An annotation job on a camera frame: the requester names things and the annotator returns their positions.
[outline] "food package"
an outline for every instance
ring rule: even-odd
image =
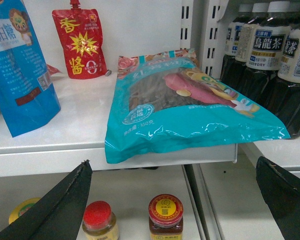
[[[0,1],[0,110],[13,137],[47,124],[61,107],[26,8]]]
[[[68,75],[71,79],[103,76],[107,66],[101,48],[103,34],[98,12],[81,9],[78,0],[71,0],[70,4],[71,9],[52,11]]]
[[[203,73],[197,62],[193,49],[119,57],[105,136],[108,163],[290,137],[276,116]]]

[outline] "black bottle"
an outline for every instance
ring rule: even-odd
[[[252,9],[252,17],[241,28],[235,61],[229,65],[229,70],[222,79],[222,82],[237,91],[239,91],[238,87],[240,86],[238,84],[246,69],[248,50],[253,41],[254,30],[267,19],[268,8],[269,3],[255,3]]]
[[[284,123],[292,139],[300,136],[300,26],[286,40],[281,66],[265,107]]]
[[[272,89],[291,30],[285,16],[289,4],[289,1],[270,2],[268,18],[254,32],[247,67],[240,82],[241,94],[262,106]]]
[[[228,75],[227,72],[231,64],[235,61],[241,27],[251,18],[252,8],[252,4],[240,4],[238,16],[228,26],[220,76],[222,82],[224,79],[223,76]]]
[[[287,20],[292,29],[296,29],[300,25],[300,2],[291,2],[289,10],[286,13]]]

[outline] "teal plastic package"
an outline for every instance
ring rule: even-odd
[[[135,155],[290,138],[272,113],[200,71],[193,49],[119,57],[109,164]]]
[[[0,1],[0,110],[13,137],[47,124],[61,107],[24,4]]]

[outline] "red lid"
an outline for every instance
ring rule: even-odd
[[[150,219],[160,227],[168,228],[178,224],[183,213],[181,201],[170,194],[158,195],[149,203]]]
[[[111,207],[105,201],[95,201],[88,205],[83,214],[84,225],[90,230],[105,228],[111,220]]]

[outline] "spice jar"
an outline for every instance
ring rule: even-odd
[[[33,197],[28,200],[23,201],[11,212],[9,216],[9,224],[12,224],[20,216],[22,216],[26,211],[28,211],[33,205],[35,205],[41,197]]]
[[[119,239],[116,216],[105,201],[95,201],[86,207],[82,229],[88,240]]]
[[[150,239],[182,240],[184,208],[171,194],[161,194],[149,203]]]

